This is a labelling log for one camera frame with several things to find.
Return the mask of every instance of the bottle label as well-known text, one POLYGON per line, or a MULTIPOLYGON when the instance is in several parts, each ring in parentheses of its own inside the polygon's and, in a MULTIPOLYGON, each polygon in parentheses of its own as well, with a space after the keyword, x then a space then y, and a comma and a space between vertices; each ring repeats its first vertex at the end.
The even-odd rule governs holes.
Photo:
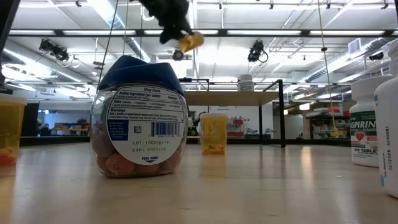
POLYGON ((113 146, 130 161, 158 164, 179 147, 184 135, 182 97, 154 86, 121 87, 108 107, 106 124, 113 146))
POLYGON ((376 117, 374 111, 355 112, 349 115, 353 157, 378 164, 376 117))

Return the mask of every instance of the desk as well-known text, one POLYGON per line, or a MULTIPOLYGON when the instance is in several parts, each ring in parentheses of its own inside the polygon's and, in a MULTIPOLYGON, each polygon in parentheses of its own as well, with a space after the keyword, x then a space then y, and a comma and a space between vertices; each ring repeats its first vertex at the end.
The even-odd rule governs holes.
POLYGON ((22 147, 0 169, 1 223, 395 224, 378 169, 336 146, 189 145, 172 175, 108 179, 88 143, 22 147))

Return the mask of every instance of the blue lid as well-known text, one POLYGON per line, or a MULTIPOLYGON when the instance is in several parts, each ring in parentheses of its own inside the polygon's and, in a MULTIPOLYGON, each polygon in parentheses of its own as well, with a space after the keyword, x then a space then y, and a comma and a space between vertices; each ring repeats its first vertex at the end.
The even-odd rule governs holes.
POLYGON ((98 85, 98 90, 123 83, 149 82, 170 88, 184 95, 180 82, 169 63, 146 63, 123 55, 109 69, 98 85))

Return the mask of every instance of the air vent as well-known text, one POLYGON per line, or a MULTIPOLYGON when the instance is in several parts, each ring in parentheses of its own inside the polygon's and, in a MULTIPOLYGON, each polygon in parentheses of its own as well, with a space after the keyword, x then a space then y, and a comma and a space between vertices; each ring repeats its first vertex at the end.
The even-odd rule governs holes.
POLYGON ((361 51, 361 39, 355 39, 354 41, 348 44, 349 54, 355 54, 356 52, 361 51))

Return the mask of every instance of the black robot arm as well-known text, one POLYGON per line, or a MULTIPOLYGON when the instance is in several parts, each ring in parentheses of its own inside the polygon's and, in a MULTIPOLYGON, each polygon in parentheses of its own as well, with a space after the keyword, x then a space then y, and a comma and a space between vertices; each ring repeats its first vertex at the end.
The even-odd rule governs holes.
POLYGON ((148 10, 149 15, 154 16, 159 21, 159 25, 164 28, 160 35, 161 44, 165 44, 171 39, 181 40, 185 36, 182 31, 193 35, 186 18, 189 9, 187 0, 139 0, 139 2, 148 10))

